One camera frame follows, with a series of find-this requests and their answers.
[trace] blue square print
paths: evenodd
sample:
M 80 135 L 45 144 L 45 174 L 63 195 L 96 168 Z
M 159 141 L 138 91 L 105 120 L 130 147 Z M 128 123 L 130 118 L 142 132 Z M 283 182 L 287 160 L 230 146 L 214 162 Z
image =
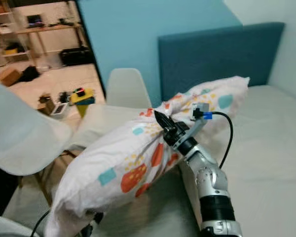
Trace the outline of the blue square print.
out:
M 116 174 L 115 174 L 115 171 L 113 170 L 113 168 L 108 169 L 107 171 L 104 171 L 98 177 L 98 179 L 99 179 L 102 186 L 109 183 L 110 181 L 112 181 L 115 178 L 116 178 Z

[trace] electrical cable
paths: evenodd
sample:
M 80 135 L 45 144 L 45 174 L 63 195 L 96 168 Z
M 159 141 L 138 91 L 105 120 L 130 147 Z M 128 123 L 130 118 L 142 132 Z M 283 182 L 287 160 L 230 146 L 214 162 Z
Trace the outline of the electrical cable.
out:
M 231 146 L 231 143 L 232 143 L 232 138 L 233 138 L 233 125 L 232 125 L 232 121 L 231 119 L 229 118 L 229 116 L 227 114 L 224 114 L 222 112 L 212 112 L 213 115 L 221 115 L 221 116 L 224 116 L 227 120 L 228 120 L 228 123 L 229 123 L 229 127 L 230 127 L 230 137 L 229 137 L 229 142 L 228 142 L 228 145 L 227 145 L 227 149 L 225 151 L 225 154 L 223 155 L 223 158 L 222 158 L 222 161 L 221 161 L 221 164 L 219 165 L 219 168 L 221 169 L 226 158 L 227 158 L 227 155 L 228 155 L 228 152 L 229 152 L 229 149 L 230 149 L 230 146 Z
M 50 212 L 50 210 L 46 211 L 41 217 L 40 219 L 36 222 L 35 226 L 34 226 L 34 229 L 31 233 L 31 236 L 30 237 L 34 237 L 34 234 L 36 232 L 36 229 L 38 228 L 39 224 L 41 223 L 41 221 L 45 218 L 45 216 L 48 215 L 48 213 Z

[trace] black bag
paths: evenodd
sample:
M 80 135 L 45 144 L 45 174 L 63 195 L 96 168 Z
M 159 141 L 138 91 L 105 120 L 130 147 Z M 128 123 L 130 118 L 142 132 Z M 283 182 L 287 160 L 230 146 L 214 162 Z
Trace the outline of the black bag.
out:
M 39 72 L 36 67 L 29 66 L 24 71 L 22 76 L 19 78 L 19 81 L 32 81 L 35 78 L 39 77 Z

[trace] pillow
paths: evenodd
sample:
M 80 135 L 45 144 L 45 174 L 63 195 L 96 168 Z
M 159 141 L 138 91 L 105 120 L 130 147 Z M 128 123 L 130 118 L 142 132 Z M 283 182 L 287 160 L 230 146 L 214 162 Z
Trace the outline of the pillow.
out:
M 197 85 L 156 108 L 175 121 L 192 126 L 193 103 L 206 102 L 210 111 L 230 117 L 243 102 L 249 79 L 233 77 Z M 224 118 L 208 121 L 202 134 L 212 136 L 225 126 Z M 74 236 L 97 212 L 131 202 L 158 177 L 181 160 L 162 137 L 152 108 L 87 147 L 68 166 L 56 192 L 45 236 Z

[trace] red shape print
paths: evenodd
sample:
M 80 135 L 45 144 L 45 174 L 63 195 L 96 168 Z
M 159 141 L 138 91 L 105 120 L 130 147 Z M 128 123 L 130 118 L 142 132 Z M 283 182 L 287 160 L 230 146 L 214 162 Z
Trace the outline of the red shape print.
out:
M 170 100 L 180 99 L 182 98 L 182 95 L 175 95 Z
M 163 144 L 159 143 L 156 150 L 154 150 L 154 153 L 152 155 L 151 165 L 153 167 L 157 166 L 161 163 L 162 155 L 163 155 Z
M 144 193 L 144 191 L 147 190 L 147 188 L 149 188 L 150 184 L 143 184 L 136 192 L 135 197 L 139 197 L 141 194 Z
M 171 166 L 173 162 L 179 159 L 179 155 L 177 153 L 173 153 L 171 159 L 168 161 L 167 166 Z
M 146 165 L 142 164 L 136 169 L 132 169 L 128 173 L 124 174 L 120 184 L 123 193 L 131 191 L 141 181 L 144 174 L 146 173 L 146 170 Z
M 150 117 L 152 115 L 152 111 L 153 111 L 153 108 L 148 108 L 147 111 L 146 111 L 146 114 L 144 112 L 141 112 L 139 114 L 139 116 L 145 115 L 146 117 Z

